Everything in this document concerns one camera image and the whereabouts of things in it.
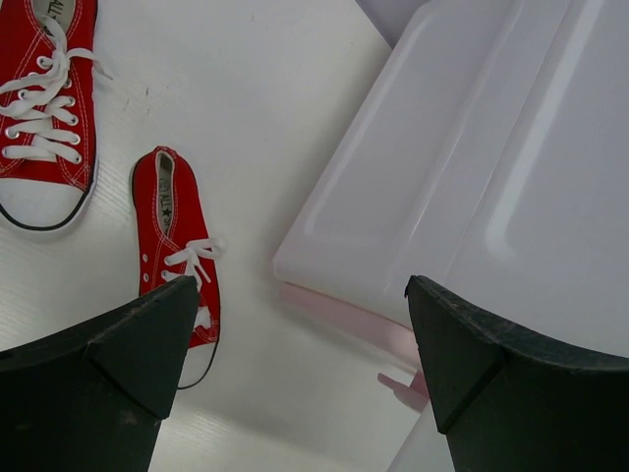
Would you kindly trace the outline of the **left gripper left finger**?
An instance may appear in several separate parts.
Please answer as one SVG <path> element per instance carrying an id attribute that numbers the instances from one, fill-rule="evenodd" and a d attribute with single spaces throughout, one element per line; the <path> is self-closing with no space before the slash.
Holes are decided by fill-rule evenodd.
<path id="1" fill-rule="evenodd" d="M 180 276 L 1 353 L 4 471 L 145 471 L 171 413 L 199 294 Z"/>

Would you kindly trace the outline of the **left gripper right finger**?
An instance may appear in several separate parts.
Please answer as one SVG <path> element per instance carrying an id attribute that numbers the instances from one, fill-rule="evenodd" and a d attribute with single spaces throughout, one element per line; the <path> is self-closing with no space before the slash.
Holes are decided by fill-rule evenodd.
<path id="1" fill-rule="evenodd" d="M 455 470 L 627 470 L 627 359 L 508 321 L 425 276 L 405 296 Z"/>

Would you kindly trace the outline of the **light pink drawer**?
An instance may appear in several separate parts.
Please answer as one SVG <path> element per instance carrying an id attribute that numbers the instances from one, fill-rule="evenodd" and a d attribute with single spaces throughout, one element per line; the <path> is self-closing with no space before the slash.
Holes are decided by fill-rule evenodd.
<path id="1" fill-rule="evenodd" d="M 354 305 L 299 286 L 284 284 L 281 300 L 303 314 L 364 342 L 374 351 L 397 362 L 413 377 L 401 383 L 380 373 L 377 381 L 392 391 L 405 406 L 421 413 L 429 404 L 429 391 L 413 332 L 396 322 Z"/>

